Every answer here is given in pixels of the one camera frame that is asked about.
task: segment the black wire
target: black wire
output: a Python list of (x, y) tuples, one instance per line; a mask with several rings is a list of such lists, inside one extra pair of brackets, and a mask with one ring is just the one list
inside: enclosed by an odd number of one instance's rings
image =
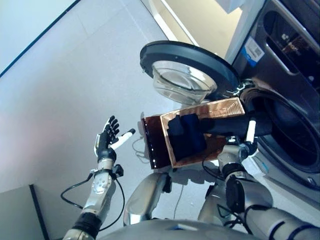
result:
[(79, 204), (76, 204), (76, 203), (74, 203), (73, 201), (70, 201), (70, 200), (66, 199), (66, 198), (64, 197), (64, 194), (65, 194), (66, 192), (68, 192), (69, 190), (75, 188), (75, 187), (78, 187), (78, 186), (80, 186), (80, 185), (82, 185), (82, 184), (85, 184), (86, 182), (88, 182), (88, 181), (91, 179), (92, 176), (93, 176), (93, 173), (90, 173), (89, 176), (86, 178), (86, 180), (81, 181), (81, 182), (79, 182), (79, 183), (77, 183), (77, 184), (75, 184), (75, 185), (72, 185), (72, 186), (68, 187), (66, 190), (64, 190), (64, 191), (60, 194), (60, 197), (62, 198), (62, 200), (65, 201), (65, 202), (67, 202), (68, 204), (73, 205), (74, 207), (77, 207), (77, 208), (79, 208), (79, 209), (83, 209), (83, 208), (84, 208), (83, 206), (81, 206), (81, 205), (79, 205)]
[(99, 230), (99, 232), (101, 232), (101, 231), (103, 231), (103, 230), (106, 230), (107, 228), (110, 228), (113, 224), (115, 224), (115, 223), (119, 220), (119, 218), (121, 217), (121, 215), (122, 215), (122, 213), (124, 212), (124, 209), (125, 209), (125, 202), (126, 202), (126, 201), (125, 201), (124, 190), (122, 189), (122, 186), (121, 186), (120, 182), (118, 181), (118, 179), (115, 178), (115, 181), (118, 183), (118, 185), (119, 185), (119, 187), (120, 187), (120, 189), (121, 189), (121, 193), (122, 193), (122, 198), (123, 198), (122, 210), (121, 210), (119, 216), (116, 218), (116, 220), (114, 220), (114, 221), (113, 221), (111, 224), (109, 224), (108, 226), (106, 226), (106, 227), (104, 227), (104, 228), (101, 228), (101, 229)]
[(219, 180), (221, 180), (221, 181), (224, 181), (224, 179), (223, 179), (222, 177), (214, 174), (209, 167), (205, 166), (204, 162), (205, 162), (206, 158), (207, 158), (209, 155), (210, 155), (210, 154), (208, 154), (207, 156), (205, 156), (205, 157), (203, 158), (203, 160), (202, 160), (202, 168), (203, 168), (203, 170), (205, 170), (210, 176), (215, 177), (215, 178), (217, 178), (217, 179), (219, 179)]
[(252, 231), (249, 229), (247, 224), (241, 219), (241, 217), (239, 215), (235, 214), (230, 209), (228, 209), (220, 204), (217, 204), (217, 207), (218, 207), (218, 212), (219, 212), (220, 217), (224, 218), (224, 216), (221, 215), (219, 208), (221, 208), (221, 209), (225, 210), (226, 212), (230, 213), (231, 215), (235, 216), (235, 220), (227, 221), (224, 223), (223, 226), (227, 226), (227, 225), (231, 224), (231, 226), (229, 228), (232, 229), (236, 224), (242, 224), (243, 227), (245, 228), (245, 230), (248, 232), (248, 234), (252, 235)]

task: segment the front-loading washing machine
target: front-loading washing machine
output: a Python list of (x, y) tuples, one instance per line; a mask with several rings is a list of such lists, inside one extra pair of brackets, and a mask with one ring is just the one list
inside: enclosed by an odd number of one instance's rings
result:
[(155, 89), (175, 101), (239, 97), (263, 111), (272, 133), (259, 137), (261, 170), (304, 201), (320, 202), (320, 5), (267, 0), (232, 65), (200, 47), (156, 41), (140, 65)]

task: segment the wall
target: wall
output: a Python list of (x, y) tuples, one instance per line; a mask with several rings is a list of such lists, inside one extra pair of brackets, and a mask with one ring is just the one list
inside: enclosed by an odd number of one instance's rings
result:
[(74, 0), (0, 0), (0, 73)]

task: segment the box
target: box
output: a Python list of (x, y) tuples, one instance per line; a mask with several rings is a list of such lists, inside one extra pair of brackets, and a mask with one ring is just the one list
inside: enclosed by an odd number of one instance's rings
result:
[(202, 162), (206, 158), (214, 160), (217, 158), (218, 154), (221, 153), (223, 147), (226, 144), (226, 138), (224, 136), (212, 136), (211, 134), (205, 134), (204, 137), (207, 143), (206, 150), (193, 156), (185, 157), (179, 161), (176, 161), (167, 132), (168, 122), (174, 119), (176, 115), (183, 116), (188, 114), (197, 114), (199, 119), (226, 118), (244, 115), (245, 110), (240, 102), (240, 99), (238, 97), (232, 97), (218, 101), (211, 101), (196, 106), (190, 106), (160, 115), (162, 133), (164, 136), (170, 163), (173, 168), (181, 168), (183, 166), (196, 164)]

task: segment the dark fabric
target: dark fabric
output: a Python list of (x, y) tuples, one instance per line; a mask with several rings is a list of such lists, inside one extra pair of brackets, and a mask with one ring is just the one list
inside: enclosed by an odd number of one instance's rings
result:
[(272, 121), (265, 112), (225, 118), (204, 118), (200, 120), (199, 130), (202, 133), (243, 138), (247, 135), (251, 118), (255, 118), (256, 121), (254, 134), (256, 137), (272, 133)]
[(196, 114), (182, 117), (177, 115), (168, 122), (167, 132), (176, 161), (207, 148), (205, 137), (199, 131), (199, 119)]

